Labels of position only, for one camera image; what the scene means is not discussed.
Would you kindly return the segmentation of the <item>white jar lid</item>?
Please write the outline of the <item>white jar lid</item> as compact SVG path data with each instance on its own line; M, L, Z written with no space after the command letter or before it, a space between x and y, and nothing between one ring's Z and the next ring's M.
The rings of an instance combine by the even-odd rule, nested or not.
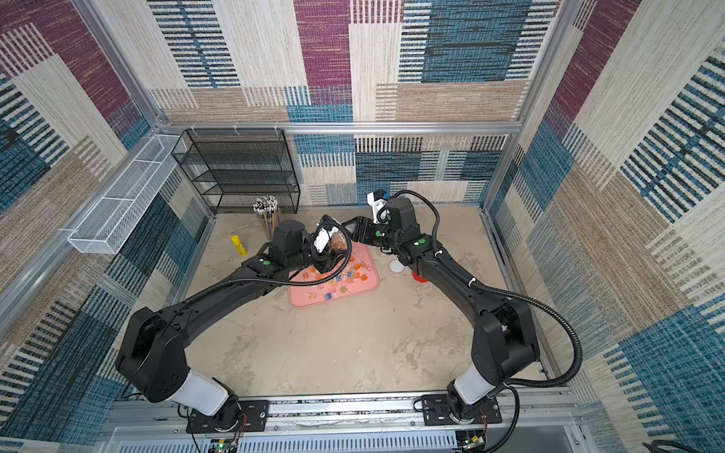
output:
M406 266L398 260L392 260L392 262L389 263L389 269L395 274L401 274L405 271Z

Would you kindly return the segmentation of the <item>red jar lid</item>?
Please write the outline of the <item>red jar lid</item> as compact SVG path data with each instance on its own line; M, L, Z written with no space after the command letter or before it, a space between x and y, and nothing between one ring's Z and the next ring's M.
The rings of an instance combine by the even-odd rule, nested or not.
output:
M426 279L424 279L424 277L421 277L420 275L417 275L416 273L413 273L413 272L412 272L412 277L413 277L413 279L415 281L418 281L418 282L421 282L421 283L428 282Z

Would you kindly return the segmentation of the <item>patterned lid candy jar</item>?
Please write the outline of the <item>patterned lid candy jar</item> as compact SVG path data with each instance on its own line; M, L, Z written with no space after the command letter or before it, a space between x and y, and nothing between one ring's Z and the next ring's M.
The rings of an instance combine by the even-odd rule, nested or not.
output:
M347 247L346 236L341 231L334 232L330 236L329 246L330 246L330 251L335 252L335 253L345 254L345 253L347 253L347 249L349 249Z

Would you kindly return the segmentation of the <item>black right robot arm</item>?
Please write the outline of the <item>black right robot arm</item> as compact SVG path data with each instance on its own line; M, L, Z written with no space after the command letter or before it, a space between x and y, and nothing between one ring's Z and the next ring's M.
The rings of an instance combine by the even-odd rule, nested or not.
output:
M460 266L437 238L440 212L434 205L432 232L421 231L409 198L382 199L371 217L345 222L353 241L393 253L415 275L447 296L473 328L471 365L447 387L447 403L455 421L479 413L481 402L511 383L516 374L540 358L534 318L517 294L482 285Z

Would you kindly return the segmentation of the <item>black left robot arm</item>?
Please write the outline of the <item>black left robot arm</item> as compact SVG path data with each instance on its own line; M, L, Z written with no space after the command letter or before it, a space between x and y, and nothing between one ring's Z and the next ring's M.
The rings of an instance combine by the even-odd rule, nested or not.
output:
M277 288L298 286L294 272L315 266L329 281L351 257L350 231L332 217L323 217L314 232L298 221L284 221L257 255L219 283L165 309L136 311L128 320L116 370L149 402L185 406L212 431L237 430L243 420L238 396L192 370L186 347L248 302Z

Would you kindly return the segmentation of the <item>pink plastic tray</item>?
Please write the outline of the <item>pink plastic tray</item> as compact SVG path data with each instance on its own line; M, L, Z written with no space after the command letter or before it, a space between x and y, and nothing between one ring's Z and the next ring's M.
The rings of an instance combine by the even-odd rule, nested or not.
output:
M360 275L370 273L368 280L361 281ZM335 279L311 287L289 287L290 304L298 309L311 307L338 299L359 296L376 290L379 276L370 254L370 248L360 243L353 244L353 255L349 264ZM326 300L326 294L334 298Z

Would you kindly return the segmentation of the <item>black mesh shelf rack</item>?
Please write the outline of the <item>black mesh shelf rack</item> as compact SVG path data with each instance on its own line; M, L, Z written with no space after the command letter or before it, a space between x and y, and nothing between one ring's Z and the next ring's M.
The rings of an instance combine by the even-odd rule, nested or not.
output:
M250 213L265 196L286 213L298 211L298 172L279 129L187 128L172 157L214 214Z

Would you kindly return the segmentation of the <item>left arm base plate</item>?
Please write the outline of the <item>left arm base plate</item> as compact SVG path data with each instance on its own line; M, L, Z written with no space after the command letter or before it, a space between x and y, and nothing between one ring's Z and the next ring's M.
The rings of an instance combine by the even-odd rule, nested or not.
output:
M192 410L187 419L187 434L224 434L262 432L267 423L270 401L230 400L216 414L203 415Z

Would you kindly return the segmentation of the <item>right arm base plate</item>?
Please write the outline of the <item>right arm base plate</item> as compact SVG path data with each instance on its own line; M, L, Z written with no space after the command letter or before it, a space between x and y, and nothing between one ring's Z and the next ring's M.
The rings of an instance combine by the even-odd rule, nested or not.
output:
M413 409L423 414L426 426L483 425L502 421L498 400L487 396L468 405L452 394L423 394L413 402Z

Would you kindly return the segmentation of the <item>white mesh wall basket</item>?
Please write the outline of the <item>white mesh wall basket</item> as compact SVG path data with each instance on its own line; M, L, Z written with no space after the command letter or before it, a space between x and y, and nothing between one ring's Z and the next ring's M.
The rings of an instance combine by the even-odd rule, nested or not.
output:
M174 170L179 138L152 137L67 238L81 254L115 255Z

